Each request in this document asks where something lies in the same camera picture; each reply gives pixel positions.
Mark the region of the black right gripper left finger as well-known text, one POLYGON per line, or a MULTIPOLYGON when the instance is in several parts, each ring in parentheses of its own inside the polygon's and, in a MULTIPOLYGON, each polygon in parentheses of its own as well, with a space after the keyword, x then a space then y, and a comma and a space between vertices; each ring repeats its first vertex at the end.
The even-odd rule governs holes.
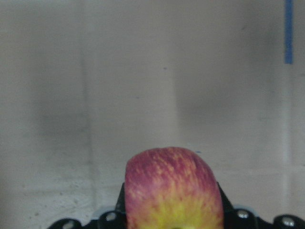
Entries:
POLYGON ((117 202, 115 204, 115 211, 126 216, 126 209, 125 209, 125 190, 124 190, 125 183, 122 183, 119 196, 117 198, 117 202))

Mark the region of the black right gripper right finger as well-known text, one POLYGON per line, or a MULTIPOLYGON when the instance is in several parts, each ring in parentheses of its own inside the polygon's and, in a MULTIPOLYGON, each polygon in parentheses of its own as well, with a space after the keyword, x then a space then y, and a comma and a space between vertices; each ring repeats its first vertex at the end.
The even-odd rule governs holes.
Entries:
POLYGON ((222 206, 223 206, 223 211, 225 214, 232 212, 234 210, 234 207, 232 203, 230 202, 229 198, 227 195, 224 193, 223 189, 220 186, 220 183, 217 182, 220 194, 221 194, 221 200, 222 200, 222 206))

